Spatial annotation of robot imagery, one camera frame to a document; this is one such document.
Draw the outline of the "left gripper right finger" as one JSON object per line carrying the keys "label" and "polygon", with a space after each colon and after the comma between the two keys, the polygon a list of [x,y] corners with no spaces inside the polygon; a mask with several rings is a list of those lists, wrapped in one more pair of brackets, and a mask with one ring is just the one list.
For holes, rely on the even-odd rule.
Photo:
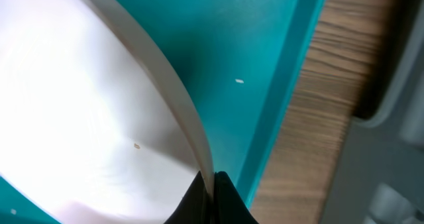
{"label": "left gripper right finger", "polygon": [[214,218],[218,224],[258,224],[224,171],[215,174]]}

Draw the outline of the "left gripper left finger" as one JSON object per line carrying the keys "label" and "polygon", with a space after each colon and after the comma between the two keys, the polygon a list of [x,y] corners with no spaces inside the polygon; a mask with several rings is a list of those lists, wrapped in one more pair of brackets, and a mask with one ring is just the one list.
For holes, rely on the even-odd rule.
{"label": "left gripper left finger", "polygon": [[198,172],[165,224],[209,224],[210,221],[210,199],[201,172]]}

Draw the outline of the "large pink plate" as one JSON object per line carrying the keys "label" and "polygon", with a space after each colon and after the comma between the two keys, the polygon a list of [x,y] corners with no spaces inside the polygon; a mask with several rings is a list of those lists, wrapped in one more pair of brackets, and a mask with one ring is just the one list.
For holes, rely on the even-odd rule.
{"label": "large pink plate", "polygon": [[196,108],[116,0],[1,0],[1,177],[60,223],[164,223],[213,201]]}

